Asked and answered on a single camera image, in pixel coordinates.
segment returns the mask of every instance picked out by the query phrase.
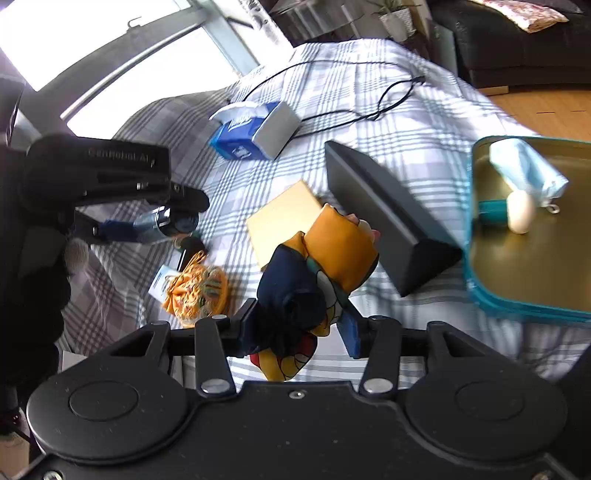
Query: teal tray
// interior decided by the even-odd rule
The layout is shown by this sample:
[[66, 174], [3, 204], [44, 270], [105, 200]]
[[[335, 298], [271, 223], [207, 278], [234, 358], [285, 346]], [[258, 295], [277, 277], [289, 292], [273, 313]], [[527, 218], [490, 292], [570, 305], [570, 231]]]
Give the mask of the teal tray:
[[473, 221], [483, 200], [511, 189], [489, 162], [485, 137], [472, 147], [470, 215], [464, 247], [468, 292], [484, 311], [522, 322], [591, 322], [591, 143], [545, 137], [525, 140], [569, 180], [560, 213], [538, 209], [529, 233]]

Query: egg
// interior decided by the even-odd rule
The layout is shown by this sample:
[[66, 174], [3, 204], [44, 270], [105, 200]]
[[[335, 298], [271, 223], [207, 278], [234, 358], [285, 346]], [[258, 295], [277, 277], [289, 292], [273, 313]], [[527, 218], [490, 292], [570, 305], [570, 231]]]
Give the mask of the egg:
[[536, 205], [531, 195], [515, 190], [507, 197], [507, 218], [509, 230], [527, 233], [535, 218]]

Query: couch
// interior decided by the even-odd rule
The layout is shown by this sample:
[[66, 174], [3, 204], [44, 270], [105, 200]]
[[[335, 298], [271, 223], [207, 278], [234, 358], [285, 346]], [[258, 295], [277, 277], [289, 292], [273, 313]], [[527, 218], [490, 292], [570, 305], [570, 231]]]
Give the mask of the couch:
[[433, 20], [455, 37], [458, 71], [477, 88], [591, 83], [591, 3], [567, 23], [526, 33], [509, 19], [469, 0], [430, 0]]

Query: metal screw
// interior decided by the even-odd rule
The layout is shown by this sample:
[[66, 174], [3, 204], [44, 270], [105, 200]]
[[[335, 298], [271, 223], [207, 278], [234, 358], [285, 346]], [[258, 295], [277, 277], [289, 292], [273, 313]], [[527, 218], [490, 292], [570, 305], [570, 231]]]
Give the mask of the metal screw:
[[49, 470], [48, 472], [45, 472], [45, 475], [43, 475], [43, 480], [63, 480], [63, 479], [59, 473], [54, 472], [53, 470]]
[[546, 470], [534, 475], [532, 480], [550, 480], [552, 478], [552, 472]]
[[370, 378], [369, 380], [363, 382], [363, 388], [367, 393], [376, 395], [379, 393], [389, 392], [394, 388], [394, 384], [385, 378]]
[[301, 400], [306, 396], [306, 392], [304, 390], [293, 390], [290, 392], [290, 398], [294, 400]]
[[209, 395], [220, 394], [230, 390], [230, 383], [223, 378], [211, 378], [201, 384], [201, 390]]

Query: bedsheet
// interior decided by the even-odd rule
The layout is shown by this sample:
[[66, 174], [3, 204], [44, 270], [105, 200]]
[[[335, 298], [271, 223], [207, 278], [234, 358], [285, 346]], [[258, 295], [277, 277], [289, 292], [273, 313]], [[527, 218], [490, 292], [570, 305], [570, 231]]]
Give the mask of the bedsheet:
[[[255, 89], [249, 100], [284, 100], [300, 117], [335, 109], [370, 113], [391, 83], [418, 75], [424, 75], [426, 82], [377, 121], [294, 139], [276, 161], [226, 161], [218, 156], [207, 144], [216, 128], [208, 117], [221, 106], [242, 100], [287, 65], [298, 63], [302, 64]], [[407, 89], [404, 83], [392, 88], [384, 106]], [[351, 117], [351, 113], [319, 117], [306, 122], [302, 132]], [[318, 197], [338, 206], [327, 188], [327, 140], [365, 152], [388, 168], [462, 244], [468, 201], [466, 166], [472, 144], [487, 135], [532, 133], [447, 70], [394, 42], [355, 40], [306, 44], [294, 50], [288, 64], [261, 66], [227, 89], [158, 100], [133, 115], [116, 137], [166, 145], [173, 180], [202, 188], [209, 195], [211, 205], [201, 215], [198, 230], [210, 249], [207, 263], [223, 267], [229, 276], [228, 312], [232, 313], [246, 298], [256, 296], [261, 278], [246, 218], [300, 179]], [[144, 202], [128, 202], [94, 206], [87, 212], [98, 219], [128, 220], [148, 209]], [[172, 256], [169, 242], [93, 247], [85, 274], [74, 279], [72, 301], [64, 314], [64, 338], [72, 350], [88, 355], [159, 318], [179, 327], [148, 295], [155, 273]], [[448, 322], [551, 379], [568, 371], [591, 342], [591, 330], [524, 325], [487, 316], [468, 299], [461, 265], [404, 298], [378, 266], [353, 292], [352, 302], [366, 316], [387, 315], [405, 327], [422, 329], [431, 320]], [[263, 379], [247, 358], [229, 362], [238, 386], [244, 380]], [[364, 366], [365, 361], [346, 355], [338, 333], [333, 332], [319, 339], [317, 353], [295, 380], [357, 384]], [[186, 358], [185, 367], [190, 383], [194, 360]], [[404, 358], [400, 386], [410, 386], [422, 371], [421, 359]]]

